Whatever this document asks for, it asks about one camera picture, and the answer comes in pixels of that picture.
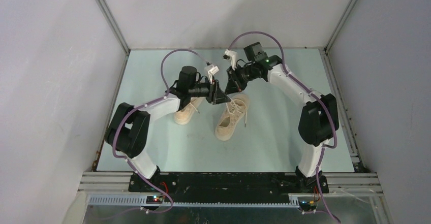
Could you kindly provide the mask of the beige sneaker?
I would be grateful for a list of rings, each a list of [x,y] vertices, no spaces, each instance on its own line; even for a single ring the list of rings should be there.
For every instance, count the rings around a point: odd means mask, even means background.
[[[181,110],[174,113],[174,121],[175,123],[179,125],[185,125],[188,124],[194,113],[199,112],[198,107],[204,100],[203,97],[201,98],[192,98],[191,101]]]
[[[214,133],[217,139],[221,141],[229,140],[240,122],[244,118],[244,126],[247,125],[248,109],[250,98],[246,94],[237,94],[226,103],[226,109],[215,127]]]

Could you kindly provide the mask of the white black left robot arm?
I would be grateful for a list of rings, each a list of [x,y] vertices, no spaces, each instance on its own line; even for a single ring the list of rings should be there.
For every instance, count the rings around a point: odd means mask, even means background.
[[[145,150],[150,123],[184,109],[193,98],[205,98],[212,105],[230,101],[214,78],[219,68],[208,65],[205,71],[207,77],[201,81],[195,67],[184,66],[164,96],[137,107],[121,103],[114,113],[104,140],[111,145],[116,158],[123,158],[141,175],[141,185],[147,191],[156,191],[161,185],[156,175],[158,166]]]

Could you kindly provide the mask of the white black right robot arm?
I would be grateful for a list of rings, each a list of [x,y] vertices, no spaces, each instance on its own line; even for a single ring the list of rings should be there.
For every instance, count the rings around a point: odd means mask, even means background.
[[[247,62],[238,64],[237,52],[225,50],[223,58],[230,61],[227,69],[226,94],[242,92],[247,84],[255,79],[279,88],[301,108],[298,131],[306,143],[298,170],[302,175],[295,179],[296,187],[303,193],[316,186],[315,175],[319,172],[322,150],[330,139],[336,139],[339,128],[336,98],[332,94],[322,94],[302,83],[285,65],[285,55],[268,56],[259,42],[244,48]]]

